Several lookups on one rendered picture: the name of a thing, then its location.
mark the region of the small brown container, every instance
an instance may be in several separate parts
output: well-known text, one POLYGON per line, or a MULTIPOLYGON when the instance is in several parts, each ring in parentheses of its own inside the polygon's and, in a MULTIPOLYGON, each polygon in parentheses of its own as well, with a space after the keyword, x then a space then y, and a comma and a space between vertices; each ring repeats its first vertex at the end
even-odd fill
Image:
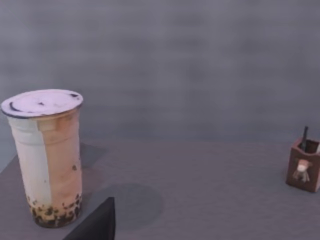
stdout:
POLYGON ((320 187, 320 153, 317 153, 318 141, 306 140, 306 151, 301 149, 302 138, 291 147, 286 184, 311 193, 320 187))

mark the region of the monkey figure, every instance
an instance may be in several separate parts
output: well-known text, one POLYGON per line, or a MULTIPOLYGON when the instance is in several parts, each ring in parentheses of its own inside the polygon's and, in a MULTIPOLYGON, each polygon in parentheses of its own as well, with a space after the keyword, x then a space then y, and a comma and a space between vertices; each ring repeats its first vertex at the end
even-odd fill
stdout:
POLYGON ((307 172, 310 166, 312 166, 311 162, 305 159, 300 159, 298 161, 298 166, 293 173, 293 178, 304 183, 310 182, 309 174, 307 172))

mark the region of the table surface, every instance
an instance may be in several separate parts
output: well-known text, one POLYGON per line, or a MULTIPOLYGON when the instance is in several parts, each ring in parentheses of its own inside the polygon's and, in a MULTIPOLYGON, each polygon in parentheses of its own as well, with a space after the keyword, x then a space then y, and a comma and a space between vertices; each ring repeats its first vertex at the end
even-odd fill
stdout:
POLYGON ((81 146, 84 211, 35 225, 18 160, 0 174, 0 239, 63 239, 115 197, 116 240, 318 240, 320 194, 285 184, 290 144, 98 142, 81 146))

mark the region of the bubble tea cup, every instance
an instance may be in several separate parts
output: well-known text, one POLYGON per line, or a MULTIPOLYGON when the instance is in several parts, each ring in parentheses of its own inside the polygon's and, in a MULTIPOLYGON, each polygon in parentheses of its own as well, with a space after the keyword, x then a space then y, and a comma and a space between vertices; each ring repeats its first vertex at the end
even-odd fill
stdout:
POLYGON ((35 223, 59 228, 75 221, 82 210, 79 108, 74 91, 45 89, 6 99, 24 191, 35 223))

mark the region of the gray wall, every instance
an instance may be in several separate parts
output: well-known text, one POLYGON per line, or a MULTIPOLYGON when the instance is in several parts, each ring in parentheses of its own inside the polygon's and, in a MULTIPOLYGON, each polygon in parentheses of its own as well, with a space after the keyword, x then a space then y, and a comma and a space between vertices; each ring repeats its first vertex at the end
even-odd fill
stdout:
MULTIPOLYGON (((85 138, 320 138, 320 1, 1 0, 0 101, 85 97, 85 138)), ((1 166, 15 152, 0 118, 1 166)))

